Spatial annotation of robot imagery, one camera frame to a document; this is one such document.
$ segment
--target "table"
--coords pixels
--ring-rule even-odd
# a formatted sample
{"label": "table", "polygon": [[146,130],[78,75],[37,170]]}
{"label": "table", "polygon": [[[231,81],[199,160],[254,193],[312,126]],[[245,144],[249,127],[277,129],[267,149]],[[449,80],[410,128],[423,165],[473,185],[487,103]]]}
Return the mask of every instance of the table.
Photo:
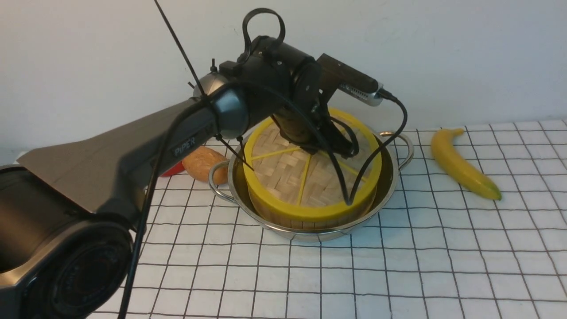
{"label": "table", "polygon": [[[455,145],[500,202],[440,170],[435,129],[409,131],[415,158],[387,205],[323,243],[265,230],[187,174],[161,178],[128,318],[564,318],[566,121],[466,129]],[[121,295],[89,318],[116,318]]]}

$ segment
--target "black cable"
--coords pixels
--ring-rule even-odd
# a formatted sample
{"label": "black cable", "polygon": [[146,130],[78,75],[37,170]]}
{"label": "black cable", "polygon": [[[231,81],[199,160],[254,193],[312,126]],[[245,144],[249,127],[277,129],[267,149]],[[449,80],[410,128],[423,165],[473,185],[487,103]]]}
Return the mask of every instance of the black cable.
{"label": "black cable", "polygon": [[225,140],[223,140],[221,135],[217,135],[217,141],[220,141],[227,149],[230,150],[230,152],[232,154],[234,154],[234,156],[236,156],[236,158],[243,162],[244,164],[246,164],[246,166],[248,166],[252,171],[254,171],[254,169],[252,168],[252,166],[250,166],[250,164],[246,163],[246,158],[244,157],[244,152],[242,152],[242,156],[238,155],[238,153],[236,152],[236,150],[234,150],[234,148],[232,148],[232,146],[230,146]]}
{"label": "black cable", "polygon": [[185,63],[187,63],[187,65],[189,66],[189,70],[191,70],[191,75],[193,75],[193,78],[195,79],[195,81],[197,81],[197,86],[199,87],[199,90],[201,90],[201,94],[206,95],[205,90],[203,90],[203,85],[201,85],[201,81],[199,81],[199,77],[197,76],[197,73],[195,72],[193,65],[191,65],[191,62],[189,62],[189,58],[187,57],[187,54],[185,54],[185,50],[181,46],[181,42],[179,42],[179,39],[175,35],[174,29],[171,27],[169,20],[167,20],[166,14],[163,13],[162,7],[159,5],[158,0],[154,0],[154,2],[155,5],[158,7],[159,13],[162,15],[163,21],[167,25],[167,29],[170,31],[171,36],[174,37],[175,44],[177,44],[177,47],[179,48],[181,55],[183,55],[183,59],[185,59]]}
{"label": "black cable", "polygon": [[315,135],[315,137],[321,143],[321,146],[323,147],[323,149],[329,155],[329,158],[331,159],[331,163],[333,164],[333,167],[335,168],[335,171],[337,172],[337,175],[338,175],[338,182],[341,186],[342,197],[344,198],[344,201],[347,205],[351,205],[352,201],[349,199],[349,192],[346,189],[345,177],[342,173],[340,165],[338,164],[338,160],[335,157],[333,149],[329,146],[329,143],[327,142],[325,137],[321,134],[321,132],[319,132],[319,130],[317,129],[315,124],[313,124],[313,122],[311,122],[311,120],[309,119],[307,114],[305,114],[297,105],[295,105],[295,103],[293,103],[293,101],[291,101],[289,98],[283,96],[281,93],[272,89],[271,87],[259,85],[258,83],[254,83],[254,82],[250,82],[250,81],[237,81],[235,83],[239,83],[239,84],[242,84],[243,86],[248,86],[248,87],[251,87],[253,89],[260,89],[262,91],[265,91],[265,92],[268,92],[268,93],[274,95],[278,99],[282,100],[287,106],[292,108],[295,111],[295,113],[297,113],[301,117],[301,119],[307,125],[307,128],[309,130],[311,130],[311,132]]}
{"label": "black cable", "polygon": [[146,196],[143,201],[141,216],[138,222],[138,231],[136,232],[136,239],[134,240],[132,262],[130,263],[130,269],[128,271],[126,285],[124,287],[124,294],[122,295],[122,303],[120,305],[120,312],[118,315],[119,319],[126,318],[126,312],[128,310],[128,304],[130,302],[130,296],[132,294],[132,288],[134,284],[134,277],[136,275],[136,268],[138,266],[138,257],[140,254],[140,249],[142,247],[142,240],[146,229],[147,217],[150,212],[152,198],[154,197],[155,185],[157,184],[159,178],[159,168],[162,165],[163,157],[167,151],[167,145],[169,144],[171,136],[173,135],[174,131],[177,129],[179,124],[181,124],[181,122],[183,122],[189,116],[195,114],[197,111],[208,106],[209,105],[207,101],[200,100],[195,104],[191,105],[190,107],[184,109],[181,113],[179,113],[175,117],[175,119],[167,129],[165,135],[163,136],[161,145],[158,150],[158,155],[154,163],[154,168],[151,171],[150,181],[147,185]]}
{"label": "black cable", "polygon": [[342,122],[338,119],[335,119],[332,116],[330,116],[330,118],[331,118],[331,121],[337,123],[338,125],[342,126],[343,129],[345,129],[346,133],[350,137],[350,142],[353,144],[350,155],[356,156],[358,154],[359,148],[358,148],[358,139],[356,138],[356,134],[354,134],[354,131],[346,123],[344,123],[344,122]]}
{"label": "black cable", "polygon": [[243,53],[244,61],[242,62],[248,61],[250,55],[252,54],[252,41],[250,40],[250,35],[248,34],[248,22],[250,22],[250,20],[254,18],[254,16],[259,15],[261,13],[269,13],[278,17],[278,21],[280,23],[280,34],[278,35],[277,41],[273,45],[278,46],[284,42],[285,23],[282,17],[272,9],[266,9],[266,8],[254,9],[250,11],[242,20],[242,34],[244,35],[244,53]]}
{"label": "black cable", "polygon": [[134,240],[132,261],[130,262],[130,267],[129,267],[128,274],[127,274],[127,277],[126,277],[126,285],[124,287],[124,293],[122,294],[122,302],[120,304],[120,311],[118,313],[118,319],[125,319],[126,314],[128,312],[128,305],[130,303],[130,297],[132,295],[132,288],[134,286],[134,277],[136,276],[136,269],[138,268],[139,254],[140,254],[140,250],[142,249],[143,235],[144,235],[145,230],[146,230],[147,217],[150,213],[151,200],[154,197],[154,188],[155,188],[155,185],[157,184],[158,178],[159,178],[159,167],[162,165],[163,157],[164,157],[164,155],[167,151],[167,144],[169,143],[174,130],[179,126],[179,124],[183,120],[185,120],[188,116],[191,116],[192,114],[194,114],[196,111],[200,110],[201,108],[208,106],[207,96],[205,94],[205,91],[203,90],[203,86],[201,85],[201,81],[199,81],[199,77],[197,76],[197,73],[195,72],[195,69],[193,68],[193,65],[189,61],[187,54],[185,54],[185,50],[183,49],[183,47],[181,46],[181,43],[179,42],[179,39],[175,35],[175,32],[173,31],[173,28],[171,27],[169,20],[167,19],[165,13],[163,12],[162,7],[159,5],[158,0],[154,0],[154,2],[155,2],[155,5],[157,6],[157,8],[159,10],[159,13],[162,16],[163,21],[166,23],[166,26],[167,26],[168,30],[170,31],[171,36],[175,40],[175,43],[177,44],[179,51],[183,55],[183,59],[185,60],[185,62],[189,66],[189,69],[191,70],[191,74],[193,75],[193,78],[197,82],[197,86],[201,90],[201,94],[202,94],[202,97],[204,97],[204,100],[200,100],[197,103],[191,105],[189,108],[183,110],[183,112],[179,113],[175,117],[175,119],[171,123],[170,127],[167,129],[167,132],[166,132],[165,136],[163,137],[162,144],[159,147],[159,152],[158,152],[157,158],[156,158],[155,163],[154,163],[154,168],[151,171],[150,181],[148,183],[146,196],[144,198],[143,205],[142,205],[141,216],[140,216],[140,220],[139,220],[139,223],[138,223],[138,230],[136,232],[136,238]]}
{"label": "black cable", "polygon": [[393,142],[393,140],[395,138],[400,136],[400,134],[403,132],[403,130],[405,128],[405,125],[408,122],[408,111],[405,109],[405,106],[403,105],[403,103],[400,100],[398,100],[390,92],[388,92],[384,89],[380,89],[378,91],[378,93],[384,99],[390,100],[390,101],[396,103],[400,107],[402,113],[404,114],[404,118],[401,121],[400,128],[398,128],[397,131],[394,134],[392,134],[392,136],[390,136],[384,143],[380,144],[378,146],[378,148],[375,149],[374,152],[372,152],[372,154],[370,154],[370,156],[368,156],[368,158],[366,159],[366,162],[364,162],[364,164],[362,165],[360,171],[358,172],[358,175],[356,176],[356,180],[354,181],[353,189],[350,193],[349,200],[350,200],[351,203],[354,202],[354,197],[356,195],[357,188],[360,185],[360,181],[362,180],[362,176],[364,175],[364,172],[366,171],[368,166],[370,166],[370,163],[372,163],[372,160],[374,160],[374,157],[376,157],[376,155],[378,155],[384,148],[386,148],[386,146],[388,146],[391,142]]}

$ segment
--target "woven bamboo lid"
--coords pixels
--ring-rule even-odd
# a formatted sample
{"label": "woven bamboo lid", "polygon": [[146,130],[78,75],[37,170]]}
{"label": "woven bamboo lid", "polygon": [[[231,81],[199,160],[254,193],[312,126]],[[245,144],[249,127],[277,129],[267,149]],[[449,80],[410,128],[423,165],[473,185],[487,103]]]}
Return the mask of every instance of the woven bamboo lid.
{"label": "woven bamboo lid", "polygon": [[[357,136],[359,153],[349,159],[337,156],[348,191],[370,153],[377,147],[373,133],[360,121],[339,110],[333,117],[346,123]],[[344,129],[337,126],[348,137]],[[374,200],[382,158],[375,157],[365,171],[354,202],[344,203],[337,173],[325,152],[310,155],[280,136],[280,130],[268,119],[252,132],[244,147],[252,171],[244,167],[249,192],[256,210],[278,224],[299,223],[333,225],[348,222],[349,216],[366,213]],[[317,225],[301,228],[316,228]]]}

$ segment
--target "white wall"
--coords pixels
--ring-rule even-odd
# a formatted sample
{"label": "white wall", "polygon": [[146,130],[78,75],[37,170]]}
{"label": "white wall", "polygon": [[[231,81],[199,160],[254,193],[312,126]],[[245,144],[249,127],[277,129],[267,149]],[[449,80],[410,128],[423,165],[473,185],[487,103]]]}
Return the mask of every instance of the white wall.
{"label": "white wall", "polygon": [[[151,0],[0,2],[0,147],[90,137],[190,96],[191,74]],[[243,50],[244,15],[265,6],[286,42],[386,84],[409,127],[567,116],[565,0],[162,0],[199,75]],[[273,16],[251,36],[276,35]],[[391,103],[335,107],[378,130]]]}

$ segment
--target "banana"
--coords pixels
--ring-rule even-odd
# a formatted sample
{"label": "banana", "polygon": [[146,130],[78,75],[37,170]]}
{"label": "banana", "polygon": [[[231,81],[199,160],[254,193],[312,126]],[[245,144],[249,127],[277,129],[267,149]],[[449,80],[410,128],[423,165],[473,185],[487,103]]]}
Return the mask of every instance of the banana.
{"label": "banana", "polygon": [[484,198],[501,200],[502,194],[494,182],[467,162],[453,147],[453,139],[464,133],[458,129],[440,129],[431,139],[431,152],[439,166],[459,184]]}

